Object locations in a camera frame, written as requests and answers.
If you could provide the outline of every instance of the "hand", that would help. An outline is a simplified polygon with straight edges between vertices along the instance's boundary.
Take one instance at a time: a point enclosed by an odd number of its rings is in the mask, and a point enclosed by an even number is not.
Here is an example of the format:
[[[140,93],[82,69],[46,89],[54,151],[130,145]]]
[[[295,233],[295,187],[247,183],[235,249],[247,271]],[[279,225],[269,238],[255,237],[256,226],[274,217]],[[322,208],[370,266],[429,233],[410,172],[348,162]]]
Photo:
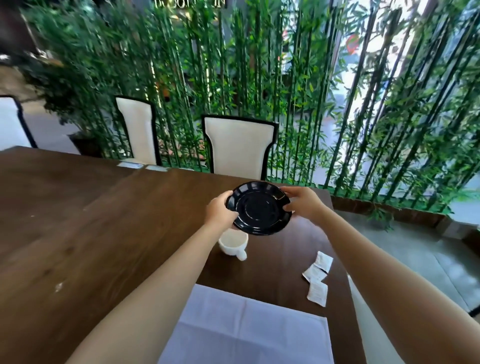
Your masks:
[[[239,215],[238,212],[230,211],[225,206],[225,202],[232,194],[233,191],[226,191],[210,201],[206,208],[205,225],[215,225],[222,229],[222,232],[232,226],[233,221]]]
[[[308,187],[283,186],[280,189],[291,199],[291,202],[283,206],[283,209],[285,211],[295,211],[295,214],[310,221],[324,206],[317,194]]]

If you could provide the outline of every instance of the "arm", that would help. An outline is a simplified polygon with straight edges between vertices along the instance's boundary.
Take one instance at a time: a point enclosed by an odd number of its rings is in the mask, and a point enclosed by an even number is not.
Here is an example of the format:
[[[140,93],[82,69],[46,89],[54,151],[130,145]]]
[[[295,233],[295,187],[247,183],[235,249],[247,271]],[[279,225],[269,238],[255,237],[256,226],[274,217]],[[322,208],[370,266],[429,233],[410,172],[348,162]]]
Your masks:
[[[295,211],[326,233],[407,364],[479,363],[480,325],[426,279],[385,253],[306,187],[282,187]]]
[[[115,307],[82,341],[67,364],[156,364],[221,234],[237,213],[227,191],[206,209],[205,224]]]

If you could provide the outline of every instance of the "person's left hand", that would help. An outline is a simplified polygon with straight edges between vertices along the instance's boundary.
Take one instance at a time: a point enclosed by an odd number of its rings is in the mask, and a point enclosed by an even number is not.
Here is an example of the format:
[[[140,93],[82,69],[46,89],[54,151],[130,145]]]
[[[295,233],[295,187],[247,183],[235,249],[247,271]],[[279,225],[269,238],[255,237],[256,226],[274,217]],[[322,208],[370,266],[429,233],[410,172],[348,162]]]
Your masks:
[[[233,191],[223,192],[220,196],[215,197],[206,208],[205,225],[212,224],[222,232],[226,231],[233,224],[233,221],[239,215],[236,211],[230,211],[225,206],[227,199],[232,196]]]

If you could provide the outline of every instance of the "black plate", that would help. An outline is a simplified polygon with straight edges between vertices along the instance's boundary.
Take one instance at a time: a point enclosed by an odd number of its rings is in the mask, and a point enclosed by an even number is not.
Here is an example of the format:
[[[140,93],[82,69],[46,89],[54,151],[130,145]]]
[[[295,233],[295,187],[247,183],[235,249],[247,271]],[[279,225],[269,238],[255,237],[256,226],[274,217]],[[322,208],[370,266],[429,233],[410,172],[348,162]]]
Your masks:
[[[277,186],[251,181],[234,189],[226,206],[239,213],[233,224],[243,232],[271,235],[282,230],[290,221],[292,213],[283,209],[289,203],[290,199]]]

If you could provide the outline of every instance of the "cup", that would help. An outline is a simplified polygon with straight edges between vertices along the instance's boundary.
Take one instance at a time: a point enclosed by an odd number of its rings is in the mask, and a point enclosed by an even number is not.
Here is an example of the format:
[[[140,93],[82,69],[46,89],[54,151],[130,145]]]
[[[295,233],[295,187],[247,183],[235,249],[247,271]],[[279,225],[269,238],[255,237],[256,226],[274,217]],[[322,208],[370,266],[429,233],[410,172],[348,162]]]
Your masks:
[[[239,260],[247,259],[247,253],[245,253],[247,243],[248,234],[233,229],[228,229],[218,239],[218,245],[220,245],[222,252],[226,255],[236,255]]]

